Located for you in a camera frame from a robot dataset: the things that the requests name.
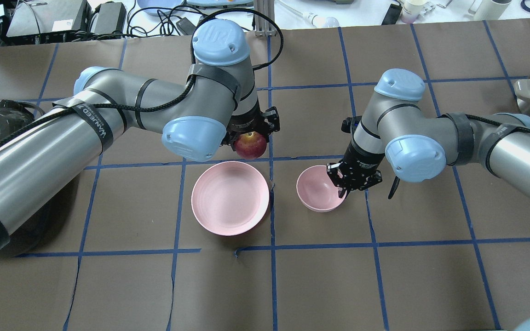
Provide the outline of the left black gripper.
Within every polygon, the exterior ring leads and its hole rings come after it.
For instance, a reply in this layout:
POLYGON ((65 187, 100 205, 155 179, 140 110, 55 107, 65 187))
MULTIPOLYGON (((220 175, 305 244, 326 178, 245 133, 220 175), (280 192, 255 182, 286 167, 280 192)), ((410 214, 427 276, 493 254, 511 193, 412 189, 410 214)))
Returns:
POLYGON ((276 107, 270 107, 262 112, 259 107, 242 114, 233 115, 226 128, 223 145, 231 145, 240 138, 242 134, 257 132, 270 141, 269 135, 280 131, 280 117, 276 107))

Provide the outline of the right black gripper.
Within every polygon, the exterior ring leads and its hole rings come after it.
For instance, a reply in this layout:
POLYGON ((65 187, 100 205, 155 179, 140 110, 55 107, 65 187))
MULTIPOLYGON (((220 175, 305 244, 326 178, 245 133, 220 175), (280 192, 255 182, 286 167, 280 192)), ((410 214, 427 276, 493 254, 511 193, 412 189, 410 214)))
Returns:
POLYGON ((351 141, 339 162, 326 165, 339 199, 345 199, 349 191, 363 191, 381 183, 381 172, 377 169, 381 161, 383 154, 368 152, 351 141))

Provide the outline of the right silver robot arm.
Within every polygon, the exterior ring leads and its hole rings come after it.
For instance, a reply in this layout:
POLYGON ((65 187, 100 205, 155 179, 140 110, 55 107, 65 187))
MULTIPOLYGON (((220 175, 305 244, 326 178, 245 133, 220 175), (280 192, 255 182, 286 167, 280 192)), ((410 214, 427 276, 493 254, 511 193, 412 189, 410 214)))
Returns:
POLYGON ((351 135, 342 159, 328 163, 326 173, 340 198, 351 191, 381 183, 379 166, 387 160, 395 173, 388 195, 392 198, 401 181, 420 183, 439 175, 446 166, 480 163, 492 171, 490 156, 507 136, 530 135, 530 117, 496 113, 480 117, 462 112, 429 119, 418 102, 426 84, 402 68, 385 71, 363 115, 341 124, 351 135))

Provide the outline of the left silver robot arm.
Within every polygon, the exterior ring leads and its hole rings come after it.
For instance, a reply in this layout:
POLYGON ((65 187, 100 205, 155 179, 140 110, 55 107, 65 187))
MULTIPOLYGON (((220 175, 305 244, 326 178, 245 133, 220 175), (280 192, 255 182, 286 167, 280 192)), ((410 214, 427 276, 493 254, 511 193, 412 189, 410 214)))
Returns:
POLYGON ((0 250, 30 216, 131 127, 156 132, 168 151, 206 162, 244 133, 278 131, 278 113, 259 108, 250 46, 235 22, 208 17, 190 40, 183 86, 117 68, 89 67, 73 96, 0 141, 0 250))

